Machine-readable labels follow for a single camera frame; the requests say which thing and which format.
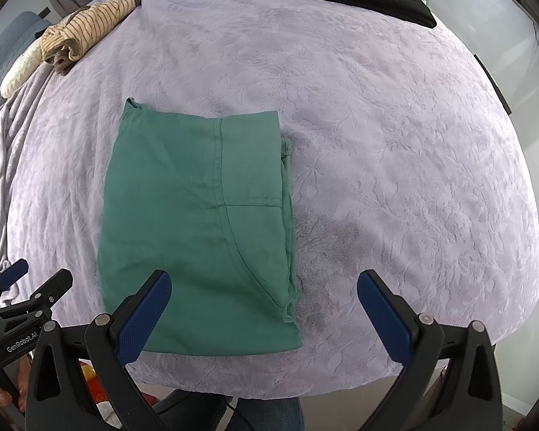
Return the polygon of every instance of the human hand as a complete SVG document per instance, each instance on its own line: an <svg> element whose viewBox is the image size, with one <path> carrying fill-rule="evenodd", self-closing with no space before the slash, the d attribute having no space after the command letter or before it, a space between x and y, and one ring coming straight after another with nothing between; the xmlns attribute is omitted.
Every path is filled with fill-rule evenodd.
<svg viewBox="0 0 539 431"><path fill-rule="evenodd" d="M30 377L30 358L24 355L18 360L17 384L20 397L18 398L18 409L21 412L26 411L26 397L28 396L28 379ZM0 407L6 406L12 401L12 396L0 389Z"/></svg>

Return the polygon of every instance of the bed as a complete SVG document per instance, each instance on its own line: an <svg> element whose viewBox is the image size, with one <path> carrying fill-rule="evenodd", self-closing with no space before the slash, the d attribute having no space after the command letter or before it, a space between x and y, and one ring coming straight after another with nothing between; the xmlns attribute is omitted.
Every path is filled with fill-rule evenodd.
<svg viewBox="0 0 539 431"><path fill-rule="evenodd" d="M135 379L267 399L396 375L355 293L368 268L443 324L480 319L493 342L533 310L535 198L484 71L441 22L318 0L143 0L67 76L42 64L0 110L0 268L30 264L9 299L65 267L74 286L55 318L103 311L103 184L128 97L206 117L278 112L303 292L302 348L144 352Z"/></svg>
<svg viewBox="0 0 539 431"><path fill-rule="evenodd" d="M36 33L50 22L32 11L23 11L0 33L0 83L24 50L36 39ZM0 106L4 99L0 96Z"/></svg>

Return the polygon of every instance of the blue gripper pad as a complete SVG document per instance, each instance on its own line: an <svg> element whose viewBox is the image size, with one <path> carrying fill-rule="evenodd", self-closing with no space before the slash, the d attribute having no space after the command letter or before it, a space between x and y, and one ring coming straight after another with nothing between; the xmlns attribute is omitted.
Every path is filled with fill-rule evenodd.
<svg viewBox="0 0 539 431"><path fill-rule="evenodd" d="M0 291L8 290L27 273L28 263L25 259L19 259L0 273Z"/></svg>
<svg viewBox="0 0 539 431"><path fill-rule="evenodd" d="M359 275L358 298L389 357L407 366L413 355L411 333L367 272Z"/></svg>
<svg viewBox="0 0 539 431"><path fill-rule="evenodd" d="M162 272L116 336L115 353L122 366L138 359L172 295L172 280Z"/></svg>

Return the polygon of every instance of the floor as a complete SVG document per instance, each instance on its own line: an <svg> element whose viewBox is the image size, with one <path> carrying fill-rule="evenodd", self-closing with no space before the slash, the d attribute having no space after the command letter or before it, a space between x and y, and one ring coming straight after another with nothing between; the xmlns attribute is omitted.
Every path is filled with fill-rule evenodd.
<svg viewBox="0 0 539 431"><path fill-rule="evenodd" d="M394 377L385 377L357 389L302 397L306 431L357 431L378 406L394 380ZM138 387L158 399L165 398L171 392L171 389L155 384L138 384ZM226 413L217 431L223 431L230 418L231 410Z"/></svg>

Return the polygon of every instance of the white pillow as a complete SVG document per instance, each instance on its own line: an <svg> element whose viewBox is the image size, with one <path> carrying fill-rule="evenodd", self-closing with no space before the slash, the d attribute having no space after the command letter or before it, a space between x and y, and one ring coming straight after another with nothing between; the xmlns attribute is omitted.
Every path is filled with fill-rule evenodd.
<svg viewBox="0 0 539 431"><path fill-rule="evenodd" d="M14 62L0 85L0 94L4 99L10 99L12 94L32 76L42 62L40 39L30 44L24 53Z"/></svg>

